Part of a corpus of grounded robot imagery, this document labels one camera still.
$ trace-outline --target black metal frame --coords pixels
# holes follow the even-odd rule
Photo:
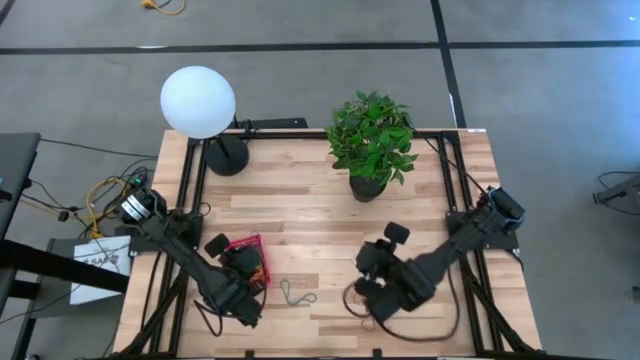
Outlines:
[[[302,130],[302,131],[255,131],[253,133],[247,133],[247,132],[228,132],[225,133],[225,135],[228,136],[237,136],[240,137],[242,139],[252,139],[252,140],[281,140],[281,139],[316,139],[316,140],[322,140],[322,139],[327,139],[327,134],[324,131],[313,131],[313,130]],[[427,139],[435,139],[437,144],[438,144],[438,150],[439,150],[439,155],[440,155],[440,164],[442,167],[442,172],[443,172],[443,179],[444,179],[444,187],[445,187],[445,191],[447,193],[447,200],[448,200],[448,204],[449,204],[449,210],[450,212],[456,212],[458,211],[458,207],[456,204],[456,194],[455,194],[455,190],[454,190],[454,186],[453,186],[453,180],[452,180],[452,176],[451,176],[451,168],[449,166],[449,164],[447,163],[446,159],[447,158],[447,148],[446,148],[446,142],[449,142],[450,145],[453,148],[453,153],[454,153],[454,158],[456,161],[456,165],[458,168],[458,172],[459,172],[459,178],[460,178],[460,185],[463,191],[463,199],[465,202],[465,209],[469,210],[472,206],[473,206],[473,200],[471,197],[471,191],[469,188],[469,183],[466,179],[465,174],[465,167],[464,167],[464,160],[463,160],[463,155],[462,155],[462,149],[460,146],[460,140],[459,140],[459,135],[457,131],[417,131],[414,134],[414,138],[427,138]],[[185,167],[183,169],[183,174],[182,174],[182,179],[180,181],[180,189],[179,189],[179,195],[178,196],[178,204],[179,206],[184,206],[184,195],[186,195],[186,188],[188,186],[188,182],[189,182],[189,175],[190,175],[190,169],[192,167],[192,161],[193,161],[193,152],[194,152],[194,148],[195,148],[195,144],[193,144],[190,141],[190,145],[189,148],[187,150],[187,155],[185,158]],[[192,211],[198,211],[197,208],[197,204],[199,203],[199,199],[202,199],[202,192],[203,192],[203,188],[204,188],[204,180],[205,180],[205,176],[207,174],[206,171],[206,164],[204,161],[204,157],[201,157],[199,160],[199,164],[198,164],[198,178],[196,181],[196,186],[194,189],[194,202],[193,202],[193,206],[192,206]],[[489,277],[488,277],[488,272],[487,272],[487,267],[486,267],[486,261],[484,259],[484,255],[482,250],[477,250],[474,253],[475,256],[475,260],[476,260],[476,265],[477,265],[477,271],[480,274],[480,289],[482,291],[482,294],[485,295],[490,301],[493,300],[492,297],[492,293],[491,293],[491,288],[490,288],[490,284],[489,284]],[[462,268],[469,268],[470,269],[470,264],[469,262],[464,259],[463,260],[464,265],[462,266]],[[167,276],[163,276],[162,279],[162,283],[160,285],[161,289],[169,289],[170,286],[170,282],[171,282],[171,278],[172,278],[172,273],[171,271],[166,272]],[[467,281],[463,281],[463,287],[464,287],[464,293],[465,293],[465,299],[466,299],[466,305],[467,305],[467,311],[469,312],[469,322],[470,322],[470,327],[471,327],[471,335],[472,335],[472,340],[473,340],[473,346],[474,346],[474,350],[476,352],[476,354],[481,354],[484,353],[486,351],[486,349],[484,349],[484,345],[483,345],[483,341],[482,341],[482,330],[480,327],[480,319],[479,319],[479,315],[478,315],[478,311],[476,308],[476,303],[474,300],[474,293],[473,290],[471,289],[471,287],[469,286]],[[174,322],[173,322],[173,326],[171,329],[171,338],[170,338],[170,345],[169,345],[169,354],[174,354],[177,355],[177,351],[178,351],[178,345],[179,345],[179,341],[180,341],[180,333],[182,331],[182,319],[183,319],[183,314],[184,314],[184,299],[181,300],[181,294],[177,295],[177,306],[175,307],[175,313],[174,313]],[[494,324],[494,322],[491,320],[491,318],[489,319],[489,324],[490,324],[490,329],[491,329],[491,337],[493,340],[493,349],[497,350],[497,351],[503,351],[503,347],[502,347],[502,339],[500,338],[500,333],[498,330],[498,327],[496,326],[496,324]],[[152,342],[152,346],[154,344],[159,345],[159,338],[157,340],[157,342]],[[158,353],[158,346],[156,347],[152,347],[150,348],[150,353]]]

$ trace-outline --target black plant pot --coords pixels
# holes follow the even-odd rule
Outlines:
[[[380,181],[361,176],[349,176],[349,185],[353,196],[361,202],[369,202],[382,194],[387,184],[380,185]]]

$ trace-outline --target lamp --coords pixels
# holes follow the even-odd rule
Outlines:
[[[169,125],[193,139],[214,138],[205,160],[221,176],[239,173],[249,162],[249,149],[241,139],[221,136],[236,112],[236,98],[229,82],[203,66],[177,70],[160,93],[162,114]]]

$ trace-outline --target black floor stripe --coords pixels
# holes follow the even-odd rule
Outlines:
[[[458,128],[466,128],[467,121],[464,118],[464,111],[462,110],[462,99],[460,98],[456,72],[453,69],[453,60],[451,59],[451,51],[449,51],[447,33],[444,27],[444,18],[442,17],[442,10],[440,9],[440,2],[438,0],[431,0],[431,9],[433,10],[433,19],[438,32],[440,55],[442,55],[442,65],[444,66],[444,74],[447,78],[447,88],[449,89],[451,102],[453,103],[455,125]]]
[[[0,55],[176,54],[216,52],[420,50],[437,49],[436,42],[337,42],[299,44],[186,45],[166,47],[0,48]]]
[[[11,8],[13,7],[13,4],[15,4],[15,2],[16,0],[7,0],[2,10],[0,10],[0,26],[2,26],[4,19],[6,19],[7,15],[9,15],[9,11],[11,11]]]
[[[640,47],[640,40],[504,41],[449,43],[450,49],[584,49]]]

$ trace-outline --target green leaves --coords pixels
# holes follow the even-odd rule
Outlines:
[[[356,92],[355,101],[347,101],[333,112],[327,127],[331,155],[337,158],[334,169],[349,169],[352,176],[363,176],[381,185],[398,180],[414,169],[417,155],[411,150],[411,117],[405,105],[376,91]]]

